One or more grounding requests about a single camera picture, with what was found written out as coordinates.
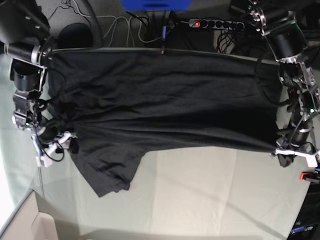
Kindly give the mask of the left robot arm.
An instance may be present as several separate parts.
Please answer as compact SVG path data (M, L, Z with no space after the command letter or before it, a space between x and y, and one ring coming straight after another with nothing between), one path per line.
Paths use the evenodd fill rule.
M279 64L278 77L287 88L288 99L276 103L287 106L291 114L286 128L280 129L273 154L281 166L295 157L306 160L309 168L320 165L313 119L320 114L320 88L305 50L308 42L299 27L296 13L311 0L250 0L244 14L252 19L256 31L265 39Z

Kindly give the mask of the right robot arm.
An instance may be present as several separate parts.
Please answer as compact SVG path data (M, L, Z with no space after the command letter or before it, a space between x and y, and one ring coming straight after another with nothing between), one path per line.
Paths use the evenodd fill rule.
M56 161L53 154L76 150L74 132L62 132L58 121L42 115L57 96L41 98L54 38L50 24L35 0L2 0L0 2L0 44L12 58L9 79L15 85L12 97L14 126L31 134L38 167L49 167Z

